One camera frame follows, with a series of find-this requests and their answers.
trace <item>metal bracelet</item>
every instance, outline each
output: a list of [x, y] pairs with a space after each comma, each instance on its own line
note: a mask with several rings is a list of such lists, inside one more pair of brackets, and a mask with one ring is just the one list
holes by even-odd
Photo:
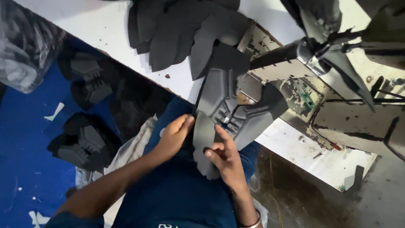
[[245, 226], [243, 224], [239, 224], [239, 228], [256, 228], [260, 225], [260, 223], [262, 223], [262, 215], [260, 214], [260, 211], [258, 209], [256, 209], [256, 212], [258, 214], [258, 219], [257, 222], [251, 226]]

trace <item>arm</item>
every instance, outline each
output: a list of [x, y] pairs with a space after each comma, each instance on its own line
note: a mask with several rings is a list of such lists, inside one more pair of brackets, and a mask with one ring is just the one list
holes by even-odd
[[55, 214], [66, 211], [79, 218], [102, 216], [133, 183], [179, 151], [193, 123], [192, 116], [179, 117], [166, 127], [151, 152], [78, 190]]
[[212, 150], [205, 151], [207, 156], [221, 173], [224, 182], [232, 191], [234, 212], [236, 220], [244, 226], [252, 226], [258, 220], [252, 196], [247, 186], [241, 157], [236, 149], [235, 142], [219, 125], [215, 130], [220, 134], [223, 143], [214, 143]]

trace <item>blue floor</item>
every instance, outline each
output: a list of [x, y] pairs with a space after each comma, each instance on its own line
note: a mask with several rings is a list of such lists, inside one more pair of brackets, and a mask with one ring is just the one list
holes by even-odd
[[[88, 113], [101, 116], [117, 133], [108, 109], [111, 99]], [[53, 115], [59, 102], [66, 106], [57, 118], [52, 122], [44, 119]], [[75, 168], [52, 157], [46, 147], [62, 132], [65, 120], [80, 110], [71, 97], [70, 82], [63, 78], [56, 62], [32, 93], [7, 88], [0, 105], [1, 228], [33, 227], [29, 211], [51, 217], [65, 201], [66, 190], [75, 186]]]

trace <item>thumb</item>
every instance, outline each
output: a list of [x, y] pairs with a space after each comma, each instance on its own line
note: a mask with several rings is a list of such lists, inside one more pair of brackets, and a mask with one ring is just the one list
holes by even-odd
[[217, 153], [215, 153], [211, 149], [207, 149], [204, 154], [212, 163], [214, 163], [219, 171], [223, 170], [223, 168], [225, 167], [225, 161], [222, 160], [222, 158]]
[[194, 124], [194, 117], [193, 116], [187, 117], [187, 119], [184, 121], [183, 125], [181, 126], [179, 133], [183, 134], [184, 137], [187, 136], [187, 134], [190, 131], [193, 124]]

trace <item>white table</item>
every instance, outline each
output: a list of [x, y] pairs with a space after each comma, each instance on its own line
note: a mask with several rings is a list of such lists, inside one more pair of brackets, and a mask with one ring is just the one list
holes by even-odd
[[[156, 84], [191, 103], [196, 102], [202, 79], [192, 81], [188, 58], [152, 73], [146, 61], [148, 54], [137, 55], [129, 46], [127, 12], [130, 1], [15, 1]], [[304, 36], [279, 0], [241, 0], [239, 11], [257, 20], [282, 44]], [[304, 142], [298, 141], [300, 137], [304, 137]], [[365, 175], [376, 158], [376, 155], [352, 149], [328, 151], [281, 119], [276, 119], [256, 141], [338, 190], [343, 189], [345, 177], [354, 175], [356, 165], [365, 168]], [[323, 155], [314, 159], [318, 153]]]

